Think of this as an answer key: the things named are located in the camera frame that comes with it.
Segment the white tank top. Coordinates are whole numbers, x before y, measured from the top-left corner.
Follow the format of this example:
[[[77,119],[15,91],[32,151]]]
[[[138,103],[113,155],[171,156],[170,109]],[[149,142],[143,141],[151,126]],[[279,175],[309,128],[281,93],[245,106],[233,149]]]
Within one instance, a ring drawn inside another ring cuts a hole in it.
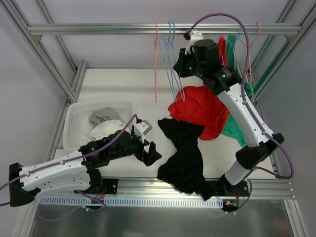
[[[119,119],[107,120],[98,124],[87,136],[88,141],[96,141],[108,137],[124,128],[125,124]]]

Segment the blue hanger with black top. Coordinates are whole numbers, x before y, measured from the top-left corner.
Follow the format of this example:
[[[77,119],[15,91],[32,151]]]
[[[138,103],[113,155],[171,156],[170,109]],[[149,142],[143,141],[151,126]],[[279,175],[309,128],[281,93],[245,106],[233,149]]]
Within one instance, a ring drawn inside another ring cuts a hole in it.
[[[178,89],[178,92],[180,93],[182,100],[185,101],[186,96],[184,88],[181,83],[181,79],[175,74],[175,71],[173,70],[173,66],[176,63],[176,56],[174,51],[176,25],[174,21],[168,22],[168,25],[169,34],[158,37],[158,45],[162,56],[163,64],[165,66],[165,71],[173,96],[173,100],[174,102],[177,102],[176,89]]]

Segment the black tank top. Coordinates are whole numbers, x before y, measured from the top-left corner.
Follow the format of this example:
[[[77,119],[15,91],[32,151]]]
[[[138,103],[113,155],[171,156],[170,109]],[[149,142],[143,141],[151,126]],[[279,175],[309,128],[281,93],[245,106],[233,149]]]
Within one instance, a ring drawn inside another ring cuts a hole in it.
[[[204,126],[168,118],[159,120],[158,126],[176,152],[159,167],[157,179],[172,184],[182,193],[196,193],[205,201],[210,199],[212,188],[203,175],[203,159],[198,148]]]

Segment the grey tank top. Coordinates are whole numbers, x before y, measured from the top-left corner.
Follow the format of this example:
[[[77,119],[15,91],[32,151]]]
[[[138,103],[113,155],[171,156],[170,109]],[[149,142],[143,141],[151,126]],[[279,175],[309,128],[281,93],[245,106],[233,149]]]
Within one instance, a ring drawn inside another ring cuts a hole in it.
[[[105,107],[103,109],[98,109],[92,112],[89,116],[88,121],[91,125],[96,127],[102,122],[109,121],[109,120],[120,120],[123,121],[119,114],[110,107]]]

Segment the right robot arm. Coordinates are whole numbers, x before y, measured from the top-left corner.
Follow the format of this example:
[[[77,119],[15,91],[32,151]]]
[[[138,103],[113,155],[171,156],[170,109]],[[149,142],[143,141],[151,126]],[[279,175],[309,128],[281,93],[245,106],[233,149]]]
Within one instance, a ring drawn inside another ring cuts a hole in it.
[[[244,134],[247,145],[236,152],[236,161],[212,186],[212,195],[233,195],[238,184],[284,141],[256,112],[244,91],[242,78],[232,67],[222,66],[218,45],[211,39],[190,40],[181,48],[173,69],[182,77],[196,76],[226,106]]]

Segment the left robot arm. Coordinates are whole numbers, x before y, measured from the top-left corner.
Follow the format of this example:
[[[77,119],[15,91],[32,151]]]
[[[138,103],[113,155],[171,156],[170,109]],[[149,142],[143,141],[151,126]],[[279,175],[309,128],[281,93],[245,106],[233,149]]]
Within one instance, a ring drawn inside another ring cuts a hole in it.
[[[9,205],[23,206],[48,193],[98,194],[104,187],[99,169],[125,157],[135,157],[151,166],[162,156],[156,151],[156,144],[143,139],[140,133],[118,130],[56,160],[31,166],[11,164]]]

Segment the light blue hanger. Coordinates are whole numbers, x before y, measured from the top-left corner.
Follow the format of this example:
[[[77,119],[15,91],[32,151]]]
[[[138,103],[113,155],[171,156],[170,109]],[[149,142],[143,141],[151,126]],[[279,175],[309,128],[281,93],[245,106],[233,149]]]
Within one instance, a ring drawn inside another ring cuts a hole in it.
[[[167,77],[168,77],[168,82],[170,85],[170,89],[171,89],[171,93],[174,99],[174,102],[177,101],[177,96],[176,96],[176,92],[175,92],[175,87],[174,87],[174,73],[173,73],[173,69],[172,69],[172,60],[171,60],[171,54],[170,54],[170,49],[172,46],[172,43],[170,41],[171,38],[171,23],[168,22],[169,25],[169,34],[168,35],[163,35],[163,41],[164,41],[164,45],[165,45],[165,52],[166,52],[166,56],[167,56],[167,66],[166,66],[166,73],[167,73]]]

